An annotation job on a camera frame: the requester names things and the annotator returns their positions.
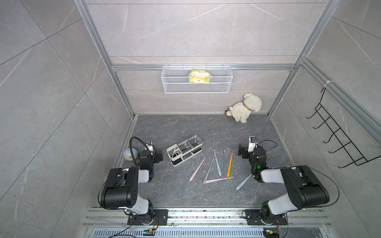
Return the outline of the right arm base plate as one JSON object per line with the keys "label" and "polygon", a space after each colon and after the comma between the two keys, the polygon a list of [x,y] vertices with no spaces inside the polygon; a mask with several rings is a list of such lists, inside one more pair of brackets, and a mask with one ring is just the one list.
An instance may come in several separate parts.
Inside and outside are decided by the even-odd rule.
{"label": "right arm base plate", "polygon": [[242,213],[248,225],[287,225],[285,214],[273,215],[271,212],[261,209],[246,209]]}

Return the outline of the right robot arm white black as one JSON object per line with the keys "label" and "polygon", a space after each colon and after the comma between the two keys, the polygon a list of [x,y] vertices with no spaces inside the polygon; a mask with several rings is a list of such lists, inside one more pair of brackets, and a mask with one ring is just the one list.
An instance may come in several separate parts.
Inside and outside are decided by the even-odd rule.
{"label": "right robot arm white black", "polygon": [[260,219],[264,224],[273,224],[290,211],[329,203],[328,191],[311,168],[295,166],[270,169],[267,167],[267,152],[259,145],[239,145],[238,155],[249,161],[251,177],[257,182],[285,185],[284,195],[262,203]]}

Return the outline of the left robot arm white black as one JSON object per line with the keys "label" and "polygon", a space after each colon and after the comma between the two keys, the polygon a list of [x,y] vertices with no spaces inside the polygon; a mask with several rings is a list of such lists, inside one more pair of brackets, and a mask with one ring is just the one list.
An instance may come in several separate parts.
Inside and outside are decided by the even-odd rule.
{"label": "left robot arm white black", "polygon": [[138,225],[159,225],[159,218],[154,212],[150,200],[142,198],[138,193],[138,186],[152,181],[153,166],[163,160],[161,151],[153,146],[138,152],[136,149],[126,149],[124,157],[138,166],[128,168],[113,168],[101,186],[98,194],[98,204],[108,210],[124,210],[132,215]]}

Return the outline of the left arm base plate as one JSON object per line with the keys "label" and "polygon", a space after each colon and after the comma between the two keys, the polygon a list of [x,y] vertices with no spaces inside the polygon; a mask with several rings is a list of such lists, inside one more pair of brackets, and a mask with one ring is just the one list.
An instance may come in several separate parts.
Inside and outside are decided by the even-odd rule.
{"label": "left arm base plate", "polygon": [[168,209],[154,209],[144,215],[134,215],[130,213],[128,215],[128,225],[136,226],[165,226],[168,221]]}

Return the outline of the grey beige toothbrush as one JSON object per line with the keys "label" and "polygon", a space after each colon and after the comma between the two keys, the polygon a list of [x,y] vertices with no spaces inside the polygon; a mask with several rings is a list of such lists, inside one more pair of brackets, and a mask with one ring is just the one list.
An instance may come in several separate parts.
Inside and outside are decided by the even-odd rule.
{"label": "grey beige toothbrush", "polygon": [[204,179],[203,179],[203,184],[206,184],[206,182],[207,182],[207,179],[208,179],[208,176],[209,176],[210,171],[211,171],[211,169],[212,169],[212,166],[213,166],[213,164],[214,164],[214,161],[215,161],[215,159],[212,159],[212,160],[211,160],[210,166],[209,166],[209,168],[208,168],[208,170],[207,170],[207,172],[206,172],[206,175],[205,175],[205,177],[204,177]]}

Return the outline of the cream toothbrush holder organizer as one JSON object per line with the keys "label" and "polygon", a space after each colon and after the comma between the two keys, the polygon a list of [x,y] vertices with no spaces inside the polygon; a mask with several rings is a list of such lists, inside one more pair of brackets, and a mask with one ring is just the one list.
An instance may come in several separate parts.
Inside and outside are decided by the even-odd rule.
{"label": "cream toothbrush holder organizer", "polygon": [[171,164],[176,167],[202,151],[203,141],[195,135],[166,149]]}

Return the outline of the yellow toothbrush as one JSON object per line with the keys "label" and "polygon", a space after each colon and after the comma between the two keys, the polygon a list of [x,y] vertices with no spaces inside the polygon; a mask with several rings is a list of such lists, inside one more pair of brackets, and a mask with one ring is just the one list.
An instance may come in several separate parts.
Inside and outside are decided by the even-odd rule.
{"label": "yellow toothbrush", "polygon": [[229,166],[228,166],[228,172],[227,172],[227,177],[230,177],[231,174],[231,167],[232,167],[232,162],[233,162],[233,152],[230,152],[230,160],[229,160]]}

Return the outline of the light blue toothbrush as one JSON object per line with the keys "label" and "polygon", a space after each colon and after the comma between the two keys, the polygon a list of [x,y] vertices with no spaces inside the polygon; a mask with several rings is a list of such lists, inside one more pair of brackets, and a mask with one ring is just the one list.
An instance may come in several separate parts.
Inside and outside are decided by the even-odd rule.
{"label": "light blue toothbrush", "polygon": [[220,165],[219,165],[219,162],[218,162],[218,159],[217,159],[217,155],[216,155],[215,149],[213,150],[213,153],[214,153],[214,156],[215,156],[217,171],[218,171],[219,176],[221,177],[222,176],[222,172],[221,172],[221,168],[220,168]]}

